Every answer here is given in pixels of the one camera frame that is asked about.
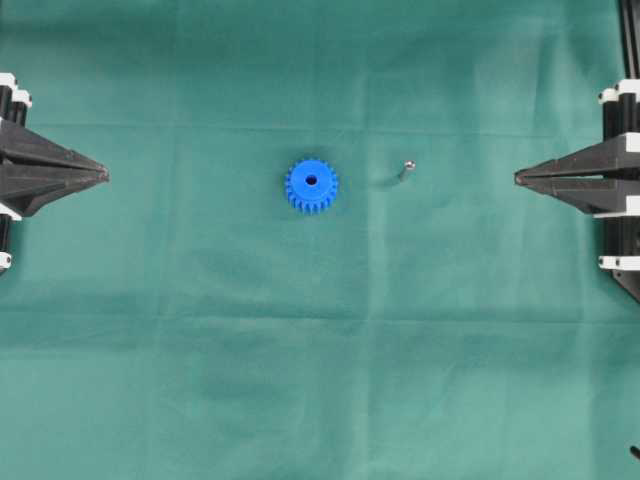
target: green cloth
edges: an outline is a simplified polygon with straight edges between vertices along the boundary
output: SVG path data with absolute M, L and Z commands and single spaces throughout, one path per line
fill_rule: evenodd
M 112 182 L 15 228 L 0 476 L 637 478 L 639 307 L 513 184 L 600 141 L 615 3 L 4 0 L 28 126 Z

